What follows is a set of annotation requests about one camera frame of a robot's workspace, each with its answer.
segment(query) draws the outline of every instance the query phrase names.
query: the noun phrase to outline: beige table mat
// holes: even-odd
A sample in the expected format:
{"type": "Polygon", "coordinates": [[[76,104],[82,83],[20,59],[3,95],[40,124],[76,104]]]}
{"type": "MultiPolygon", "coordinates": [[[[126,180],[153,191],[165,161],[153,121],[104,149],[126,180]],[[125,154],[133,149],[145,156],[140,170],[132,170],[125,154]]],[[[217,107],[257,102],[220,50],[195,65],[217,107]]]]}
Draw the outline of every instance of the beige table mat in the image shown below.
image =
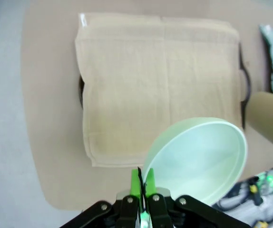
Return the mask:
{"type": "MultiPolygon", "coordinates": [[[[253,90],[266,88],[269,72],[258,25],[273,27],[273,9],[265,5],[247,0],[31,1],[22,32],[21,84],[39,181],[46,200],[54,207],[84,209],[101,199],[113,202],[117,192],[130,186],[131,168],[92,167],[85,154],[74,44],[79,12],[228,21],[242,40],[253,90]]],[[[249,129],[248,160],[241,180],[273,167],[273,146],[249,129]]]]}
{"type": "Polygon", "coordinates": [[[141,166],[155,138],[186,118],[241,126],[239,36],[228,23],[105,14],[87,21],[76,49],[93,166],[141,166]]]}

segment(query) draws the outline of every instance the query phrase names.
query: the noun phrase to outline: metal bolt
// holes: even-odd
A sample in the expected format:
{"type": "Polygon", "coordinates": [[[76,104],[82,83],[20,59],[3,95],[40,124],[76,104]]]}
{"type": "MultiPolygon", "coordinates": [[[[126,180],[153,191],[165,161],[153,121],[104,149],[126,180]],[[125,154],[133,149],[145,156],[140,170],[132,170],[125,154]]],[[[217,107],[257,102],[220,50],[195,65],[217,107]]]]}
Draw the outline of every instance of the metal bolt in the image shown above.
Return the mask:
{"type": "Polygon", "coordinates": [[[152,199],[153,199],[154,201],[159,201],[160,197],[159,197],[158,195],[154,195],[154,196],[152,197],[152,199]]]}
{"type": "Polygon", "coordinates": [[[186,200],[184,198],[180,198],[179,199],[179,202],[182,204],[182,205],[185,205],[186,204],[186,200]]]}
{"type": "Polygon", "coordinates": [[[103,204],[102,206],[101,206],[101,209],[102,210],[106,210],[108,208],[108,206],[106,205],[106,204],[103,204]]]}
{"type": "Polygon", "coordinates": [[[128,203],[132,203],[132,202],[133,202],[133,198],[129,197],[129,198],[127,199],[127,201],[128,201],[128,203]]]}

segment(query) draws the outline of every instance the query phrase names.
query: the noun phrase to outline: beige tablecloth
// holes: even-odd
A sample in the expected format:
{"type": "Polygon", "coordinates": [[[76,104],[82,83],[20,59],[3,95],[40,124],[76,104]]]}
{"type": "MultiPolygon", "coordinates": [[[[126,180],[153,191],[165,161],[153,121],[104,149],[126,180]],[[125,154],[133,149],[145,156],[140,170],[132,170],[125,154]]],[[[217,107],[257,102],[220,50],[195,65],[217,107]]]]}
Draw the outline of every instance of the beige tablecloth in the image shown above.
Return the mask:
{"type": "MultiPolygon", "coordinates": [[[[273,9],[247,0],[34,0],[26,12],[21,82],[27,129],[46,200],[59,209],[84,209],[130,186],[130,168],[92,167],[82,134],[74,48],[79,12],[120,12],[229,21],[242,40],[253,90],[267,87],[260,23],[273,27],[273,9]]],[[[273,145],[246,131],[249,155],[241,179],[273,167],[273,145]]]]}

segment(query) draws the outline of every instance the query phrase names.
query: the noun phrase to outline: paper roll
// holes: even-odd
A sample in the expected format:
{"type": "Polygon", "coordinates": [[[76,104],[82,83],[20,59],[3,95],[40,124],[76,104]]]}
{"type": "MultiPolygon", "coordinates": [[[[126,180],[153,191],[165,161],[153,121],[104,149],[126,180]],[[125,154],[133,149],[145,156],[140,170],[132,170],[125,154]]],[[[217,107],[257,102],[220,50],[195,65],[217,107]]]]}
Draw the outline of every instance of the paper roll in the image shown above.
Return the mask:
{"type": "Polygon", "coordinates": [[[273,143],[273,94],[253,94],[246,107],[246,121],[273,143]]]}

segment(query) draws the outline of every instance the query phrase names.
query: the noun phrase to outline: gray floor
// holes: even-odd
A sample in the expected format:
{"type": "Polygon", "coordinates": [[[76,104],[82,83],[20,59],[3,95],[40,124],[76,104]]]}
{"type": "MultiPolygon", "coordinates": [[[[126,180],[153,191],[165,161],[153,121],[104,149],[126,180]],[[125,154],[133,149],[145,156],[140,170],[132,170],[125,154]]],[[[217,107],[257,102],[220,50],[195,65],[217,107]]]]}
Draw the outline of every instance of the gray floor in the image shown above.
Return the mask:
{"type": "Polygon", "coordinates": [[[0,228],[57,228],[78,212],[45,201],[29,147],[19,68],[28,3],[0,0],[0,228]]]}

